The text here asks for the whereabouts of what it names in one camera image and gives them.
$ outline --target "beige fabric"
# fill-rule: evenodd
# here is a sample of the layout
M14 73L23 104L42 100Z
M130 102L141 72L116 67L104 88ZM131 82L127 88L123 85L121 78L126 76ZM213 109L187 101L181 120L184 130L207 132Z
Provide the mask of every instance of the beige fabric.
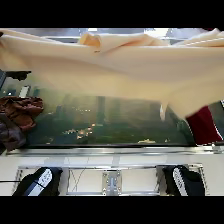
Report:
M169 104L181 118L224 98L218 30L172 46L147 34L85 34L79 44L65 44L0 31L0 69L31 70L42 88L159 101L163 112Z

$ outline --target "metal bracket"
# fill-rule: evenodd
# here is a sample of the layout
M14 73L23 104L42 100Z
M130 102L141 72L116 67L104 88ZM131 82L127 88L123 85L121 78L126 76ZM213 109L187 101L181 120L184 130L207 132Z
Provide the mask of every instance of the metal bracket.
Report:
M104 171L102 178L102 194L104 196L119 196L121 195L121 172Z

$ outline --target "brown leather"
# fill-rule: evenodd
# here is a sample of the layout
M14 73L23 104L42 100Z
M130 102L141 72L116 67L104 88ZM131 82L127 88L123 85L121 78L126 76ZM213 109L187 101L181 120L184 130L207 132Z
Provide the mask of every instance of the brown leather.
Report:
M0 113L0 142L7 151L12 151L26 143L26 137L4 113Z
M0 113L5 113L23 132L36 126L33 119L42 111L43 101L38 97L7 96L0 99Z

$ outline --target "glass panel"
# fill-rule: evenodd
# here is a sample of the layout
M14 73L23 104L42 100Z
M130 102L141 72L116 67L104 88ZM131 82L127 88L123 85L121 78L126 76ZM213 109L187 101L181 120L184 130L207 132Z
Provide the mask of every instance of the glass panel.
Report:
M37 86L38 75L24 81L6 78L0 97L19 96L30 86L27 96L40 97L44 112L28 134L29 144L193 144L187 123L168 108L160 119L160 104L146 100L124 100L102 96L75 96Z

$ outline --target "dark red object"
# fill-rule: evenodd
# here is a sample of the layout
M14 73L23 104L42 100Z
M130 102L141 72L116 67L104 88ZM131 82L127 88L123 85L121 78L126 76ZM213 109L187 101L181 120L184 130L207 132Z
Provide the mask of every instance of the dark red object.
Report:
M0 99L0 112L24 131L36 126L34 118L43 111L43 101L37 97L7 96Z
M197 113L186 117L197 145L222 141L222 137L216 130L213 118L208 106L202 107Z

